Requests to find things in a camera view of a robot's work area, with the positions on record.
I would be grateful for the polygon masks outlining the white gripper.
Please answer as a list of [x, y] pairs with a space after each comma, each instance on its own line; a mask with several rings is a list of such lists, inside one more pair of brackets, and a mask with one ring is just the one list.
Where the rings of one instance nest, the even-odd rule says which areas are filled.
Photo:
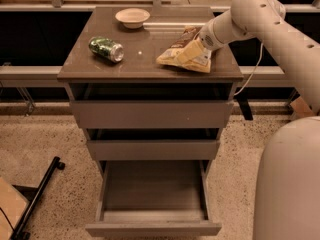
[[212, 19], [207, 22], [199, 31], [199, 39], [190, 41], [176, 56], [180, 64], [202, 54], [204, 47], [215, 51], [230, 42], [230, 24]]

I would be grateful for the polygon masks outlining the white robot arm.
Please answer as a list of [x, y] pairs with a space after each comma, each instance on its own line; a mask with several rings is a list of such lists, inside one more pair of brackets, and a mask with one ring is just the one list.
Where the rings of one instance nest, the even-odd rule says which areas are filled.
[[281, 127], [264, 148], [253, 240], [320, 240], [320, 45], [288, 24], [284, 14], [276, 0], [233, 0], [177, 60], [184, 63], [206, 49], [255, 37], [284, 70], [313, 115]]

